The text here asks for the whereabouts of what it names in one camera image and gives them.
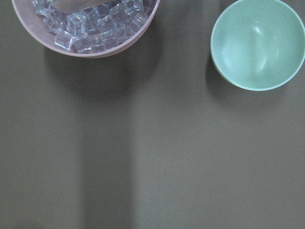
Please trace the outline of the pink bowl with ice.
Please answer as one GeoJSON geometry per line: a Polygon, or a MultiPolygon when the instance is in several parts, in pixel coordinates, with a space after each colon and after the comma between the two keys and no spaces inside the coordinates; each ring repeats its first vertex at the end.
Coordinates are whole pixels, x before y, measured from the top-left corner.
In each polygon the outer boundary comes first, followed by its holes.
{"type": "Polygon", "coordinates": [[[34,9],[31,5],[30,0],[13,0],[12,5],[14,7],[14,10],[16,12],[16,15],[23,25],[23,27],[26,29],[26,31],[40,44],[45,46],[46,48],[53,50],[55,52],[61,53],[63,55],[67,56],[73,56],[73,57],[80,57],[80,58],[103,58],[112,56],[115,54],[118,54],[120,52],[123,52],[124,50],[131,47],[134,43],[136,43],[146,32],[148,27],[150,26],[157,9],[159,7],[160,1],[154,0],[153,5],[154,8],[151,11],[151,14],[149,18],[147,19],[146,23],[141,27],[137,33],[135,33],[130,39],[125,41],[124,43],[111,48],[109,50],[103,51],[103,52],[97,52],[97,53],[87,53],[87,54],[81,54],[81,53],[75,53],[72,49],[70,52],[66,51],[62,48],[57,47],[54,44],[54,35],[47,32],[42,19],[35,14],[34,9]]]}

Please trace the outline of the mint green bowl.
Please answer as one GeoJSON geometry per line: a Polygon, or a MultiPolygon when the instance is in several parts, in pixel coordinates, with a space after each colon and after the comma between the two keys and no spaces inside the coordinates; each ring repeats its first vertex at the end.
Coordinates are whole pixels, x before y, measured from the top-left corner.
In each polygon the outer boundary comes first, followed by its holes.
{"type": "Polygon", "coordinates": [[[238,0],[216,20],[211,58],[229,83],[267,91],[290,81],[305,60],[305,27],[280,0],[238,0]]]}

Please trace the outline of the steel ice scoop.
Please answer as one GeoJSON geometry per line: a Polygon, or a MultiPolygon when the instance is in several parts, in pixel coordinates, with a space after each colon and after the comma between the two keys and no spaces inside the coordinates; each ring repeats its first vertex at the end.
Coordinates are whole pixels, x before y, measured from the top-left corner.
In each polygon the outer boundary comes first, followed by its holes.
{"type": "Polygon", "coordinates": [[[53,8],[65,14],[70,14],[101,4],[109,3],[111,0],[47,0],[46,2],[49,3],[53,8]]]}

